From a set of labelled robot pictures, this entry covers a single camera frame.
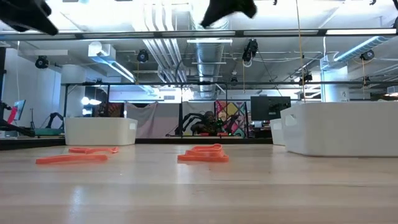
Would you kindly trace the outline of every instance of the wall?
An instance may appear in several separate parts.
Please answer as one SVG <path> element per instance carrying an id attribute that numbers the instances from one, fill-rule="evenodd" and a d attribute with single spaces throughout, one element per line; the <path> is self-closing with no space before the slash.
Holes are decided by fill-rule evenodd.
<path id="1" fill-rule="evenodd" d="M 33 108 L 34 123 L 39 128 L 50 113 L 58 111 L 61 74 L 49 68 L 36 68 L 34 62 L 17 56 L 16 49 L 7 49 L 5 69 L 7 73 L 4 77 L 2 101 L 9 105 L 18 101 L 18 73 L 19 99 L 26 100 L 26 104 L 17 125 L 30 126 L 30 109 Z M 8 116 L 9 112 L 5 111 L 4 117 Z"/>

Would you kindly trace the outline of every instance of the computer monitor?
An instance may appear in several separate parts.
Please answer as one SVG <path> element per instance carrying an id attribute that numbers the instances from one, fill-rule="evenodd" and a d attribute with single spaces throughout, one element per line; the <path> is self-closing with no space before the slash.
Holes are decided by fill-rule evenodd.
<path id="1" fill-rule="evenodd" d="M 14 107 L 17 108 L 17 114 L 15 115 L 14 121 L 19 121 L 21 119 L 22 112 L 25 107 L 26 100 L 20 100 L 14 103 Z"/>
<path id="2" fill-rule="evenodd" d="M 250 104 L 252 121 L 278 119 L 280 111 L 292 106 L 289 96 L 252 96 Z"/>

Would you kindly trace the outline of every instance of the wooden table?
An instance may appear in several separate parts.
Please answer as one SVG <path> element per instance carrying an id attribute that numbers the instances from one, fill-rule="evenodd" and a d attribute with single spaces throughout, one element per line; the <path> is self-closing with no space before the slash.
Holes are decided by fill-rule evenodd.
<path id="1" fill-rule="evenodd" d="M 135 145 L 103 164 L 51 166 L 35 158 L 67 147 L 0 151 L 0 223 L 398 223 L 398 159 L 225 145 L 229 163 L 178 163 L 189 148 Z"/>

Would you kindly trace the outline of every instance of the ceiling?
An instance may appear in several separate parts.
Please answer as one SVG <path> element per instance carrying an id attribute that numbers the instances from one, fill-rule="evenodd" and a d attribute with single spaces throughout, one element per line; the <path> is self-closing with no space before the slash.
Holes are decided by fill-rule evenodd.
<path id="1" fill-rule="evenodd" d="M 57 0 L 47 1 L 53 9 L 50 19 L 62 32 L 133 32 L 132 22 L 139 20 L 135 17 L 139 7 L 136 4 L 142 0 L 134 1 L 90 1 L 89 4 L 78 2 L 70 3 Z M 177 30 L 190 29 L 190 5 L 188 0 L 170 0 L 173 3 L 173 26 Z M 145 3 L 156 1 L 145 0 Z M 380 28 L 390 27 L 394 23 L 398 12 L 391 0 L 377 0 L 370 6 L 369 0 L 298 0 L 299 21 L 301 29 L 327 29 L 327 28 Z M 256 1 L 258 13 L 254 19 L 248 19 L 241 13 L 228 16 L 229 28 L 233 30 L 247 29 L 297 29 L 297 11 L 293 1 L 279 1 L 273 6 L 273 1 Z M 0 24 L 0 34 L 11 33 L 11 29 Z M 325 39 L 326 52 L 329 54 L 341 54 L 354 46 L 369 39 L 369 37 L 327 37 Z M 248 43 L 248 39 L 233 38 L 232 44 L 224 45 L 222 61 L 226 65 L 220 68 L 219 81 L 229 81 L 231 72 L 237 72 L 239 81 L 268 82 L 271 77 L 274 81 L 289 81 L 296 77 L 294 71 L 301 67 L 300 40 L 298 37 L 267 37 L 259 38 L 259 51 L 263 59 L 285 60 L 285 62 L 253 62 L 252 66 L 245 68 L 241 63 L 241 54 Z M 186 67 L 196 68 L 192 62 L 196 62 L 195 44 L 188 44 L 186 39 L 177 39 L 178 46 Z M 145 64 L 137 64 L 137 53 L 140 49 L 146 49 L 142 40 L 106 40 L 103 44 L 112 44 L 117 50 L 117 61 L 132 72 L 140 71 L 142 82 L 160 82 L 159 77 L 153 73 L 142 71 L 154 71 L 158 65 L 152 55 Z M 324 51 L 323 37 L 304 37 L 301 40 L 304 52 L 303 63 L 319 57 Z M 68 50 L 64 57 L 52 56 L 50 61 L 59 65 L 74 63 L 89 65 L 96 71 L 100 71 L 104 78 L 119 77 L 109 67 L 102 64 L 92 64 L 87 57 L 90 41 L 63 40 L 63 41 L 29 41 L 21 42 L 20 50 Z M 374 49 L 376 59 L 365 65 L 365 74 L 371 80 L 398 79 L 398 51 L 396 46 L 398 39 L 392 39 Z M 317 74 L 319 63 L 315 61 L 311 70 Z M 363 68 L 359 59 L 348 62 L 349 78 L 360 80 L 363 77 Z M 198 80 L 198 77 L 190 77 L 189 80 Z M 299 88 L 299 86 L 280 86 L 281 88 Z M 382 91 L 386 86 L 372 86 L 375 91 Z M 258 86 L 246 86 L 246 88 L 259 88 Z"/>

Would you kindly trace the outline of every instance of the white storage container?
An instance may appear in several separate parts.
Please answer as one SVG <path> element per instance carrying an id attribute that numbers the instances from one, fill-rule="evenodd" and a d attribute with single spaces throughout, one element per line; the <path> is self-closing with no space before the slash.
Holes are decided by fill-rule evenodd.
<path id="1" fill-rule="evenodd" d="M 398 156 L 396 102 L 307 103 L 281 111 L 286 150 L 307 156 Z"/>
<path id="2" fill-rule="evenodd" d="M 271 133 L 272 133 L 272 142 L 274 145 L 284 146 L 284 134 L 282 132 L 282 119 L 273 119 L 270 123 Z"/>
<path id="3" fill-rule="evenodd" d="M 68 146 L 127 146 L 136 142 L 136 131 L 130 118 L 65 118 Z"/>

